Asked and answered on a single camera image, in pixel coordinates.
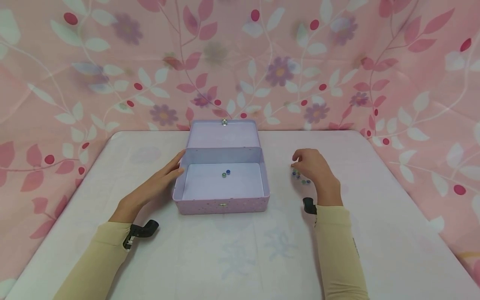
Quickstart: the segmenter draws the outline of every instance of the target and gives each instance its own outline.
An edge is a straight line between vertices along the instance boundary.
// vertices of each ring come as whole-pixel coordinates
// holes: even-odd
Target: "hand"
[[[325,158],[316,149],[298,149],[292,157],[292,167],[315,184],[317,204],[343,206],[340,196],[340,181],[333,175]]]
[[[163,190],[183,172],[180,159],[185,150],[180,151],[167,165],[157,171],[147,181],[123,198],[109,222],[133,223],[145,204],[158,197]]]

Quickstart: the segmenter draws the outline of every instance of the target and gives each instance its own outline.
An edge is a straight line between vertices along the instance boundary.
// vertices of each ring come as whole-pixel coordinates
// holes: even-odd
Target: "lavender tin box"
[[[253,120],[194,121],[180,167],[173,200],[182,215],[267,209],[270,189]]]

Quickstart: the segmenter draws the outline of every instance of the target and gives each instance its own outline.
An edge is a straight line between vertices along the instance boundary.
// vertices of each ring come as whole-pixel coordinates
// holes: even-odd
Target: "pink floral curtain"
[[[357,130],[480,284],[480,2],[0,2],[0,299],[109,137]]]

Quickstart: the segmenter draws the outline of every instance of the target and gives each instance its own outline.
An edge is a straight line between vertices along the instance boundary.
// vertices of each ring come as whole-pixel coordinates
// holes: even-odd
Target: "white table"
[[[13,287],[8,300],[52,299],[118,201],[164,166],[188,132],[119,132]],[[356,132],[260,132],[272,195],[264,213],[182,216],[174,203],[144,208],[136,223],[160,223],[137,239],[112,300],[318,300],[314,217],[292,179],[296,148],[319,149],[342,182],[373,300],[478,300],[480,290],[371,145]]]

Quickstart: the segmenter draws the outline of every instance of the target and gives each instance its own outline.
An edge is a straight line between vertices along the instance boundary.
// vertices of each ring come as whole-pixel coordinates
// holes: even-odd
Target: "beige sleeve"
[[[105,300],[115,274],[127,257],[123,241],[130,225],[113,222],[100,225],[53,299]]]
[[[317,205],[315,233],[325,300],[369,299],[350,212],[343,206]]]

